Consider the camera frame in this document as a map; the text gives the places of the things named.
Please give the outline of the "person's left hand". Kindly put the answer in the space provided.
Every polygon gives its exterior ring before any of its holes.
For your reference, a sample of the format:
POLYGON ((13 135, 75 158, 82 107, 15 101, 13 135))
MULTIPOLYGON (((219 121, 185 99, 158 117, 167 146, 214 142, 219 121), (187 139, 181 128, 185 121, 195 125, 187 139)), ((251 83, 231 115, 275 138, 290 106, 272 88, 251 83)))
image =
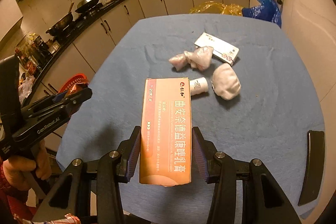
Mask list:
POLYGON ((8 183, 20 191, 26 191, 31 185, 23 173, 35 171, 37 178, 46 180, 51 176, 52 170, 45 141, 39 142, 39 151, 35 160, 22 156, 12 156, 3 162, 3 173, 8 183))

